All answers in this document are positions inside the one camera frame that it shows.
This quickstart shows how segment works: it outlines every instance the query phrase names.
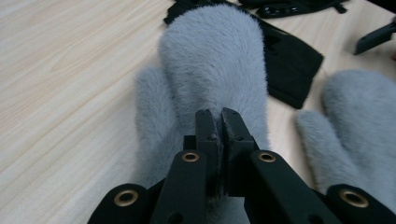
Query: black bracket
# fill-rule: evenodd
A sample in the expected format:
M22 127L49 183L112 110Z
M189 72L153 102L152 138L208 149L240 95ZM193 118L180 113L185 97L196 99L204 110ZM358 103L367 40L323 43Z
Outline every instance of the black bracket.
M390 24L362 37L356 45L355 55L390 41L393 33L396 33L396 17L393 18Z
M260 150L240 114L228 108L217 124L209 110L195 115L195 135L185 136L167 177L150 189L112 189L89 224L205 223L206 200L244 197L254 224L396 223L396 216L362 189L310 189L282 157Z

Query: light wood surface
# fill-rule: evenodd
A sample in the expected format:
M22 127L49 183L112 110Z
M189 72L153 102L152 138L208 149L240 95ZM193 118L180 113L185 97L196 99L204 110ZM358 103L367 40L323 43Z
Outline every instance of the light wood surface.
M105 194L133 182L138 139L134 76L158 63L171 0L0 2L0 222L86 223ZM347 68L396 80L395 40L359 56L357 40L392 14L366 1L268 22L326 58L304 108ZM296 110L270 98L269 137L310 186Z

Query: fuzzy mitten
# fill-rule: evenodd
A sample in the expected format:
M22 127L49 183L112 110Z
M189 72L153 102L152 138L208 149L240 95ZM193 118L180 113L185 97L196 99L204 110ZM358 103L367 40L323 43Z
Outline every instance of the fuzzy mitten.
M166 177L182 149L181 136L194 134L200 109L209 109L217 123L223 107L238 111L259 147L269 148L262 49L259 24L226 5L189 11L165 30L159 46L162 67L144 70L136 82L139 169L151 167L141 183ZM207 223L248 223L243 199L210 205Z
M297 126L318 189L365 190L396 212L396 85L369 71L330 78L322 94L327 118L302 111Z

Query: black plastic part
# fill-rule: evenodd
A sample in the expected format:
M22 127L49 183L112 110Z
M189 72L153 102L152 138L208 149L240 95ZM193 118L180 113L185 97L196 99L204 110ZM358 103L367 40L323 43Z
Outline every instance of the black plastic part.
M342 192L351 192L350 199L343 200ZM361 199L353 195L359 194L367 200L367 206L356 206L354 202L361 203ZM350 224L389 224L396 223L396 216L382 203L373 198L362 189L349 185L331 186L326 194L326 199L332 211L343 221Z
M396 18L390 24L362 37L356 45L355 55L390 41L393 33L396 33Z
M205 182L206 155L199 150L177 153L150 224L205 223Z
M394 1L389 1L389 0L368 0L368 1L378 5L379 7L382 7L393 13L396 13L396 5Z
M203 151L207 157L207 195L219 194L221 159L223 156L221 137L212 113L199 110L195 113L196 149Z
M256 150L250 161L245 198L250 223L341 223L278 154ZM257 210L260 204L265 210Z
M99 203L88 224L143 224L149 223L149 217L154 209L163 181L150 189L135 184L123 184L112 189ZM137 195L128 194L126 190L133 190ZM127 206L116 205L116 196L126 192L124 200L136 197L135 202Z
M195 135L184 135L183 150L196 149Z
M225 191L232 197L245 196L247 186L248 155L255 148L240 114L229 108L221 112L224 160L225 160Z
M321 11L335 7L338 13L346 13L341 5L346 0L239 0L247 7L258 7L257 14L263 19L282 18Z

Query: screw hole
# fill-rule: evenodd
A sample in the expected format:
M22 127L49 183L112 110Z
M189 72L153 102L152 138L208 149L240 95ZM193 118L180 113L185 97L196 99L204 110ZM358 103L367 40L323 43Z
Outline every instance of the screw hole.
M366 198L364 198L363 196L359 195L359 193L354 192L352 190L341 189L340 197L346 203L349 203L350 205L355 207L364 208L369 205L369 202L367 201Z
M179 224L183 222L183 216L180 213L173 213L168 218L168 223Z
M183 161L188 161L188 162L191 162L191 161L198 161L199 155L196 154L196 153L194 153L194 152L188 152L188 153L185 153L185 154L182 156L182 159L183 159Z
M125 207L136 202L139 194L133 189L126 189L119 192L114 198L114 203L119 207Z
M308 221L312 224L323 224L323 219L317 215L311 215L308 218Z
M269 154L269 153L262 152L262 153L259 154L259 159L261 161L273 162L273 161L276 160L276 157L271 155L271 154Z

